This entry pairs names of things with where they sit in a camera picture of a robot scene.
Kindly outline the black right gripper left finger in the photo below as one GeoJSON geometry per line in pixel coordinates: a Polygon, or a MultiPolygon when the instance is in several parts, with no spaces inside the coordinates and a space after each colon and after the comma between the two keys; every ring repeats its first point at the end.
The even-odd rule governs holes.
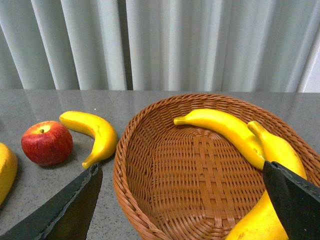
{"type": "Polygon", "coordinates": [[[103,170],[96,163],[0,238],[2,240],[85,240],[102,180],[103,170]]]}

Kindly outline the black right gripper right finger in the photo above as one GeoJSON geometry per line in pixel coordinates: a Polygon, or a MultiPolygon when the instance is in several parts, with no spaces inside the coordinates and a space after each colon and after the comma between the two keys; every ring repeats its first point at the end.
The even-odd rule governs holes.
{"type": "Polygon", "coordinates": [[[276,161],[266,161],[263,181],[290,240],[320,238],[320,188],[276,161]]]}

